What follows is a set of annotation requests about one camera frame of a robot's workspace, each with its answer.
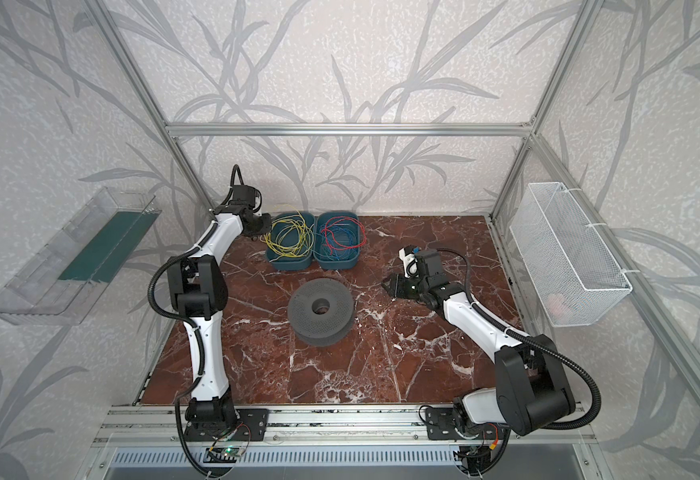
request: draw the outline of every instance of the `mesh basket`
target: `mesh basket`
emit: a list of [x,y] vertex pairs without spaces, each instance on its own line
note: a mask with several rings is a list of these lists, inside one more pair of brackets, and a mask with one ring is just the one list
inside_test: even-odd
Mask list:
[[510,231],[553,326],[592,325],[632,291],[560,182],[528,184]]

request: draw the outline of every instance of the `aluminum profile beam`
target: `aluminum profile beam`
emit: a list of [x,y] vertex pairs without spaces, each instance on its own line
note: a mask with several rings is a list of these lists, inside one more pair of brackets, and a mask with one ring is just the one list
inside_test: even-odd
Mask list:
[[[579,11],[576,14],[571,33],[568,35],[568,40],[566,40],[566,45],[563,46],[558,62],[552,70],[552,75],[550,75],[547,86],[542,92],[542,99],[539,101],[538,107],[529,122],[531,124],[531,133],[538,133],[544,120],[546,120],[549,111],[552,109],[552,104],[558,96],[558,92],[566,81],[568,73],[570,73],[573,68],[576,57],[579,52],[582,51],[582,47],[592,30],[594,20],[598,16],[598,12],[600,12],[603,3],[604,0],[582,0],[582,5],[579,5]],[[499,210],[501,210],[505,200],[507,200],[510,188],[515,184],[515,179],[518,178],[520,171],[526,163],[527,154],[528,145],[524,141],[523,146],[515,157],[513,167],[510,168],[504,185],[499,191],[499,197],[491,212],[492,217],[498,215]]]
[[104,5],[104,1],[83,1],[86,7],[86,12],[91,18],[91,23],[97,30],[99,30],[105,44],[112,52],[115,60],[118,62],[118,65],[124,71],[124,74],[131,83],[136,96],[142,102],[144,109],[147,111],[147,115],[150,117],[150,120],[153,121],[156,132],[161,137],[161,140],[163,140],[166,148],[172,154],[179,171],[181,171],[182,175],[184,175],[184,177],[187,179],[192,191],[195,193],[195,196],[198,197],[203,206],[208,209],[212,209],[214,204],[211,202],[211,198],[201,185],[200,180],[195,174],[195,171],[192,169],[190,162],[166,131],[166,120],[163,118],[158,102],[150,92],[150,88],[148,87],[147,81],[144,79],[142,72],[136,66],[136,61],[129,52],[129,49],[126,47],[126,43],[118,31],[118,27],[115,25],[113,17],[108,12],[107,7]]
[[[566,185],[569,189],[579,188],[574,177],[563,166],[555,151],[547,141],[535,134],[528,138],[531,148],[547,169],[553,180]],[[605,223],[605,220],[592,205],[589,198],[581,190],[572,190],[571,194],[582,207],[587,217],[594,224]],[[611,250],[614,258],[626,270],[640,270],[632,257],[627,253],[614,233],[607,226],[600,227],[599,233],[605,245]],[[664,306],[662,299],[642,274],[630,274],[632,282],[632,299],[635,308],[640,313],[646,326],[662,347],[664,353],[678,370],[688,385],[688,390],[700,407],[700,353],[691,343],[688,336],[681,330],[678,322]]]
[[531,125],[518,124],[213,124],[177,123],[166,129],[172,137],[525,137]]

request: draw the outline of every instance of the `teal plastic bin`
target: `teal plastic bin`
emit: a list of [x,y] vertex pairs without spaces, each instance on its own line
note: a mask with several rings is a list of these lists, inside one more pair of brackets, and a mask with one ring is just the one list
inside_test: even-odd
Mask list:
[[[315,216],[308,212],[299,212],[301,216],[305,218],[305,224],[311,228],[312,235],[314,238],[317,238],[315,235]],[[276,218],[272,220],[273,224],[278,219],[281,219],[286,216],[294,216],[295,218],[298,218],[297,212],[286,212],[284,214],[278,215]],[[299,233],[297,231],[291,231],[288,232],[285,236],[282,238],[280,235],[284,232],[284,230],[288,229],[287,224],[275,224],[272,227],[272,232],[271,232],[271,238],[273,241],[275,239],[279,239],[278,243],[283,246],[293,246],[296,245],[299,242]],[[304,270],[305,268],[308,268],[310,264],[312,264],[312,251],[311,249],[305,249],[305,255],[299,256],[296,258],[291,258],[291,257],[286,257],[282,256],[278,258],[278,255],[270,250],[270,247],[267,247],[267,251],[265,252],[265,256],[267,256],[267,260],[269,260],[270,264],[275,268],[276,270]]]
[[337,228],[331,228],[334,232],[333,237],[326,240],[326,237],[321,233],[324,226],[330,223],[338,216],[349,216],[357,220],[357,215],[347,211],[326,212],[317,218],[315,222],[315,248],[313,254],[317,260],[317,264],[323,270],[346,270],[357,264],[357,259],[361,254],[360,248],[349,250],[332,250],[329,248],[329,243],[341,245],[357,245],[362,241],[362,233],[360,228],[354,222],[347,221],[337,224]]

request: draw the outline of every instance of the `perforated spool flange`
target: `perforated spool flange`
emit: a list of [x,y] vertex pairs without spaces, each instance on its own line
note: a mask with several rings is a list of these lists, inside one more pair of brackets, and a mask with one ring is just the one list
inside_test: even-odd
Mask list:
[[288,302],[288,321],[308,345],[329,346],[345,337],[355,319],[350,291],[330,278],[300,286]]

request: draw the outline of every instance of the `spool center hole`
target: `spool center hole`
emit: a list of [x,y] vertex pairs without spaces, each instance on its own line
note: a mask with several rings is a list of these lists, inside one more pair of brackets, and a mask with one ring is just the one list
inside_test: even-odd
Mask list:
[[328,300],[325,298],[319,298],[312,303],[312,311],[318,315],[323,315],[324,313],[328,312],[328,307],[330,306],[331,304],[328,302]]

